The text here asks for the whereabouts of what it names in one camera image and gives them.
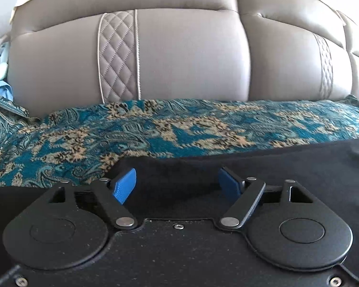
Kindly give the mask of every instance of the throw blanket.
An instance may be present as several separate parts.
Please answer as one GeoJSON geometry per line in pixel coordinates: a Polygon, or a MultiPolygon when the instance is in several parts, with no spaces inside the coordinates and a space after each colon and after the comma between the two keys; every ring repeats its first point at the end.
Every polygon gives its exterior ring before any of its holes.
{"type": "Polygon", "coordinates": [[[0,186],[101,177],[122,156],[215,155],[359,137],[359,101],[132,100],[43,120],[0,96],[0,186]]]}

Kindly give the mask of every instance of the blue tab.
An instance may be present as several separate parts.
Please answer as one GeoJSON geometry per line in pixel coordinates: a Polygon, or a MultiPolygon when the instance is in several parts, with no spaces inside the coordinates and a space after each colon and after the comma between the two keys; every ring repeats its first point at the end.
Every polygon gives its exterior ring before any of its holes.
{"type": "Polygon", "coordinates": [[[137,181],[137,174],[134,168],[132,168],[125,175],[121,175],[121,177],[116,178],[116,183],[114,186],[114,190],[112,191],[113,196],[123,204],[130,193],[133,191],[135,187],[135,183],[137,181]]]}
{"type": "Polygon", "coordinates": [[[218,171],[218,182],[225,197],[235,202],[241,196],[239,182],[228,174],[223,168],[218,171]]]}

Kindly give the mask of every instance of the quilted diamond stitching panel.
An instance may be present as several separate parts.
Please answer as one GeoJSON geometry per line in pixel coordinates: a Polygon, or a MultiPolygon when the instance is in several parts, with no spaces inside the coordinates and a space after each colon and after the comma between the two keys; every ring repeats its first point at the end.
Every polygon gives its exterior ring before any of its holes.
{"type": "Polygon", "coordinates": [[[100,24],[98,55],[104,101],[138,99],[134,11],[104,16],[100,24]]]}
{"type": "Polygon", "coordinates": [[[322,63],[322,79],[321,79],[319,93],[321,99],[328,99],[332,93],[332,87],[333,87],[333,70],[332,70],[333,67],[332,67],[331,51],[330,48],[328,47],[325,38],[315,33],[314,36],[319,46],[320,60],[322,63]]]}

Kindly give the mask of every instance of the white piping trim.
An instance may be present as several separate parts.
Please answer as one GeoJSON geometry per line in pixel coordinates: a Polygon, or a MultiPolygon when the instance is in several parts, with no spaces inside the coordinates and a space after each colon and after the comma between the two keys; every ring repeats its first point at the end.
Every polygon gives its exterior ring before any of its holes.
{"type": "Polygon", "coordinates": [[[135,60],[137,67],[137,97],[141,100],[141,83],[140,83],[140,41],[138,39],[137,10],[134,10],[134,35],[135,35],[135,60]]]}
{"type": "Polygon", "coordinates": [[[100,24],[98,25],[98,33],[97,33],[97,67],[98,67],[98,82],[100,84],[100,93],[101,93],[101,99],[102,103],[105,103],[104,94],[102,93],[102,84],[101,84],[101,73],[100,73],[100,34],[101,34],[101,24],[102,20],[108,13],[102,14],[100,18],[100,24]]]}

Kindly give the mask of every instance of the rectangular slot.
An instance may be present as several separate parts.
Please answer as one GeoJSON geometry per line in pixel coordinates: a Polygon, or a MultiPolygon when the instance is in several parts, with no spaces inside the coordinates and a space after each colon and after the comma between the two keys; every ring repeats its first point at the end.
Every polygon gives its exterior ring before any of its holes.
{"type": "Polygon", "coordinates": [[[274,192],[266,191],[262,196],[261,203],[262,204],[279,203],[281,194],[282,191],[274,191],[274,192]]]}
{"type": "Polygon", "coordinates": [[[65,202],[65,188],[60,187],[53,195],[49,203],[64,203],[65,202]]]}
{"type": "Polygon", "coordinates": [[[312,200],[309,199],[298,187],[291,187],[290,191],[290,202],[292,203],[312,203],[312,200]]]}
{"type": "Polygon", "coordinates": [[[97,200],[92,192],[75,192],[75,200],[78,208],[92,213],[96,212],[97,200]]]}

